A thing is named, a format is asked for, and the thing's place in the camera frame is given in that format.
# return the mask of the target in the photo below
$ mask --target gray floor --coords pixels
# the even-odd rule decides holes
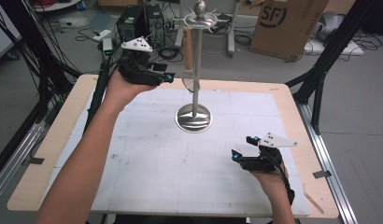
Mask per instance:
[[[83,15],[89,20],[97,9]],[[107,28],[111,28],[112,19]],[[237,25],[253,26],[256,19]],[[77,30],[58,33],[64,53],[79,70],[95,71],[101,52],[92,41],[77,42]],[[263,56],[236,45],[229,58],[223,37],[204,36],[202,78],[284,83],[313,66],[318,57],[299,62]],[[183,63],[169,63],[168,71],[180,74]],[[37,101],[36,90],[23,60],[0,61],[0,151]],[[329,72],[323,94],[320,130],[359,223],[383,224],[383,47],[367,50],[348,62],[338,60]],[[25,170],[22,166],[0,198],[0,223],[32,223],[35,213],[7,210],[7,201]],[[90,221],[99,223],[92,214]],[[302,223],[342,223],[341,219],[303,219]]]

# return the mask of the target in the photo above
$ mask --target wooden table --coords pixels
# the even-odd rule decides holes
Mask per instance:
[[[84,109],[96,85],[96,75],[84,75],[78,79],[63,108],[53,122],[45,140],[35,154],[45,159],[43,164],[30,164],[19,185],[8,201],[9,210],[37,211],[49,184],[52,167],[63,151],[78,116]],[[311,145],[289,88],[284,84],[201,80],[202,90],[227,90],[271,93],[288,138],[297,139],[297,150],[292,156],[302,180],[305,196],[311,211],[309,217],[337,218],[339,212],[325,178],[316,179],[312,174],[320,171],[319,162]],[[181,80],[163,84],[159,88],[184,89]]]

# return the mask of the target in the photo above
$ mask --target forearm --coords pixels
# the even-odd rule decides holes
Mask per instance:
[[[52,185],[37,223],[85,222],[99,188],[118,115],[118,108],[101,105]]]
[[[273,223],[294,224],[294,218],[285,187],[268,195],[268,198],[273,211]]]

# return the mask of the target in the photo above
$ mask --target round metal base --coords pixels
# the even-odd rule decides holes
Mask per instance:
[[[212,113],[203,105],[197,106],[196,116],[192,116],[192,104],[182,106],[175,115],[177,126],[188,133],[201,133],[212,124]]]
[[[218,18],[211,12],[207,12],[203,18],[197,18],[194,12],[181,19],[191,29],[209,29],[218,22]]]

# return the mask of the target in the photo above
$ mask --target stand base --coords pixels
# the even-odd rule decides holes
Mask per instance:
[[[197,106],[196,116],[192,116],[192,104],[182,106],[175,115],[179,128],[187,133],[201,133],[212,124],[212,113],[203,105]]]

